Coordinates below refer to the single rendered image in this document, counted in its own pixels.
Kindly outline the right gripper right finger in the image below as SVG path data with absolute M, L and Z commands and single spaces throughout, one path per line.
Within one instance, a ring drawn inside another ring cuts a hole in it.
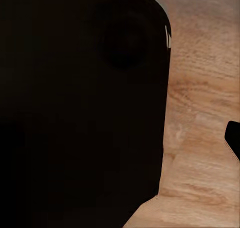
M 240 123 L 229 121 L 224 138 L 240 160 Z

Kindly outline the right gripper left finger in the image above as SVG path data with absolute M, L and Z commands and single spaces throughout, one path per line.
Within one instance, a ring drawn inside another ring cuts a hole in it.
M 26 139 L 21 121 L 0 126 L 0 180 Z

